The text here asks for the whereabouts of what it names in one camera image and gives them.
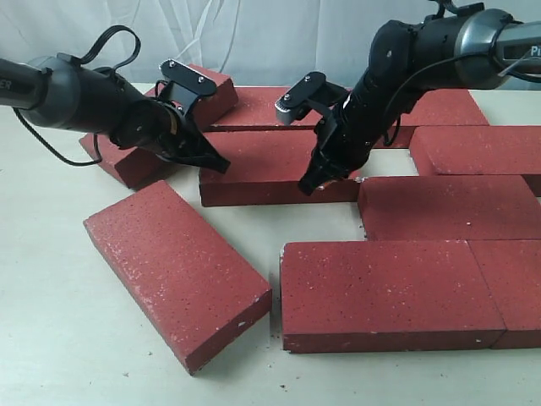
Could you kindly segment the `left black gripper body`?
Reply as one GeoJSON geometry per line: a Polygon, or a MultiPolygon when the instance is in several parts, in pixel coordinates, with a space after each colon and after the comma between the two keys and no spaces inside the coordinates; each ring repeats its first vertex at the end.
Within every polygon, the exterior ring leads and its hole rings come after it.
{"type": "Polygon", "coordinates": [[[143,149],[150,151],[167,162],[172,153],[184,142],[195,142],[205,137],[193,123],[181,116],[170,104],[153,101],[151,104],[149,128],[143,149]]]}

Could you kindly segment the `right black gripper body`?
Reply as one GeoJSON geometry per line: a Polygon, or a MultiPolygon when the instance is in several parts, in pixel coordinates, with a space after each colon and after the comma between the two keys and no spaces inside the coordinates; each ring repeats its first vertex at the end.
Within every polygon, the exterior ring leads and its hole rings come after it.
{"type": "Polygon", "coordinates": [[[347,178],[368,161],[375,144],[394,143],[402,124],[401,85],[365,75],[339,100],[314,130],[310,169],[318,178],[347,178]]]}

